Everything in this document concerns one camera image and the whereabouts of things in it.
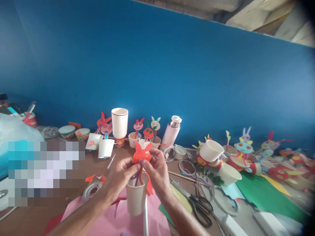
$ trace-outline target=red paper bunny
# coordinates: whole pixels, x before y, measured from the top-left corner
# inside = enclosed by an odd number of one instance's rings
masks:
[[[140,159],[145,159],[147,161],[151,160],[151,154],[149,152],[149,150],[152,147],[152,143],[149,143],[148,146],[146,146],[145,149],[141,149],[141,146],[139,143],[136,143],[136,152],[134,153],[134,163],[138,164]]]
[[[97,121],[98,129],[95,133],[97,133],[98,131],[99,131],[99,133],[101,133],[101,129],[103,128],[103,130],[102,130],[103,134],[110,134],[112,132],[112,129],[111,129],[112,122],[109,125],[107,125],[107,122],[110,121],[111,119],[112,119],[112,117],[105,119],[105,114],[104,114],[104,112],[102,112],[102,118]]]

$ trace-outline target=white stick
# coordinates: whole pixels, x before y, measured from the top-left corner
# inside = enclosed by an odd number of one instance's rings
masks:
[[[144,236],[149,235],[147,195],[145,195],[145,205],[143,211],[143,235]]]
[[[113,156],[113,158],[112,158],[111,162],[109,163],[109,165],[108,165],[107,169],[111,166],[111,164],[112,164],[113,159],[115,158],[115,156],[116,156],[116,154]]]

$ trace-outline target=yellow paper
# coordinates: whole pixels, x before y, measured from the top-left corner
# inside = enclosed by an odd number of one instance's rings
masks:
[[[173,185],[171,185],[174,195],[181,201],[184,207],[191,213],[193,211],[191,204],[187,200],[187,198],[182,195]]]
[[[262,177],[264,177],[266,180],[268,180],[268,182],[271,183],[272,186],[275,187],[278,191],[280,191],[283,194],[288,195],[289,197],[291,197],[289,192],[283,187],[282,184],[280,184],[279,182],[275,181],[274,179],[271,179],[268,176],[262,175]]]

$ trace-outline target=thermos lid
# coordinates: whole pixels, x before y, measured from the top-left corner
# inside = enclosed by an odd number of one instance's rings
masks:
[[[179,116],[172,116],[172,120],[169,125],[173,128],[180,128],[180,123],[182,119]]]

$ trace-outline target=small plastic container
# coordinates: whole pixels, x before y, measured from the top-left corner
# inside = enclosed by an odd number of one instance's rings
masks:
[[[59,133],[63,139],[71,139],[75,136],[75,127],[74,126],[63,126],[59,129]]]

